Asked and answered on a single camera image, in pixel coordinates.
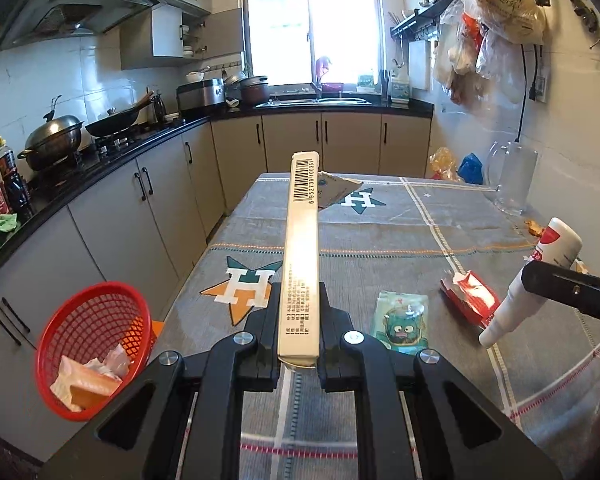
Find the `pitcher handle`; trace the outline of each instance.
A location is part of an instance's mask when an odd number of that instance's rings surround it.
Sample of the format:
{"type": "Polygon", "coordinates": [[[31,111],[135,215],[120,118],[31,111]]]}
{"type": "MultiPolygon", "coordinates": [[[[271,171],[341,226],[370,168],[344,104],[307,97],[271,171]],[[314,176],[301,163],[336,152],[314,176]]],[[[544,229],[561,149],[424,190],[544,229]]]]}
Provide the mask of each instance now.
{"type": "Polygon", "coordinates": [[[503,146],[498,141],[496,141],[493,143],[493,146],[489,150],[489,155],[487,156],[487,166],[486,166],[486,170],[484,172],[485,181],[486,181],[486,184],[488,187],[493,187],[495,189],[498,189],[500,184],[498,183],[497,185],[495,185],[494,184],[495,181],[491,178],[491,166],[492,166],[493,159],[495,158],[496,154],[500,151],[504,151],[505,153],[507,153],[508,149],[509,149],[508,146],[503,146]]]}

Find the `glass pitcher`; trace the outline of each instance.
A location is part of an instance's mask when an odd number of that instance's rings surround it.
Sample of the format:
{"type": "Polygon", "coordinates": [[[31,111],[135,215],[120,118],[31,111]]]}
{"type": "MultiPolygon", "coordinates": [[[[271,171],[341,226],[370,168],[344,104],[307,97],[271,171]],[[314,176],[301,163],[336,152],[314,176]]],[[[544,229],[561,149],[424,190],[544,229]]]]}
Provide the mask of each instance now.
{"type": "Polygon", "coordinates": [[[485,173],[487,186],[496,188],[494,204],[498,209],[512,216],[522,215],[537,161],[538,152],[521,146],[519,142],[508,142],[506,145],[501,142],[493,143],[485,173]],[[491,167],[495,156],[500,152],[505,152],[504,165],[500,179],[496,182],[491,175],[491,167]]]}

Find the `black countertop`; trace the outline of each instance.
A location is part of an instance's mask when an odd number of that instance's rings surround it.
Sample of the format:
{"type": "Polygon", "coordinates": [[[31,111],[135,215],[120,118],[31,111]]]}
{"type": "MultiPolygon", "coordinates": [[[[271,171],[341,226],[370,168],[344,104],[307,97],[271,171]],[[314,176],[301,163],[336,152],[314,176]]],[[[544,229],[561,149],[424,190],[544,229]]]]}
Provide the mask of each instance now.
{"type": "Polygon", "coordinates": [[[124,166],[126,163],[134,160],[137,156],[148,152],[155,146],[176,137],[200,124],[211,121],[220,121],[225,119],[235,119],[240,117],[253,117],[269,114],[290,114],[290,113],[311,113],[311,112],[366,112],[376,114],[391,114],[423,117],[431,119],[433,117],[433,105],[417,100],[411,100],[409,108],[398,108],[391,106],[382,106],[379,104],[371,105],[311,105],[311,106],[265,106],[259,108],[232,108],[222,112],[214,113],[211,116],[200,118],[195,121],[187,121],[184,124],[174,127],[167,127],[164,130],[144,134],[136,137],[136,142],[123,148],[107,158],[93,155],[86,155],[83,158],[82,171],[74,174],[51,196],[42,196],[32,193],[32,206],[35,215],[24,224],[18,224],[14,232],[0,238],[0,268],[8,261],[11,255],[20,247],[29,236],[31,236],[44,222],[60,211],[64,206],[71,202],[78,195],[89,189],[108,174],[124,166]]]}

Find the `window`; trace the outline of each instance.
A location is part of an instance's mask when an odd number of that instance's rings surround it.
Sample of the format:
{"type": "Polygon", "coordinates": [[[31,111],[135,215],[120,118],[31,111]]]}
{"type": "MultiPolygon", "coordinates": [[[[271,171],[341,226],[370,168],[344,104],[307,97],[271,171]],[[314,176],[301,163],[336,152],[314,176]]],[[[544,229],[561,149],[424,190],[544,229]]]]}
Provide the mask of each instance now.
{"type": "Polygon", "coordinates": [[[377,2],[246,0],[253,74],[268,76],[273,86],[304,88],[311,81],[355,85],[359,75],[377,77],[381,46],[377,2]]]}

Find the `beige box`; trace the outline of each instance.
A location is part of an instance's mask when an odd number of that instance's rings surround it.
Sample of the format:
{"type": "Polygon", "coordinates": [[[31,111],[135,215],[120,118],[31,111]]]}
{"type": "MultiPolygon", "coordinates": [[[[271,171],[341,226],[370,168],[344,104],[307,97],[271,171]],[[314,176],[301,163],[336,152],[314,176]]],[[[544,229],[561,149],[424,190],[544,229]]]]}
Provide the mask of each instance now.
{"type": "Polygon", "coordinates": [[[320,353],[317,152],[295,153],[286,211],[285,256],[278,315],[278,358],[313,368],[320,353]]]}

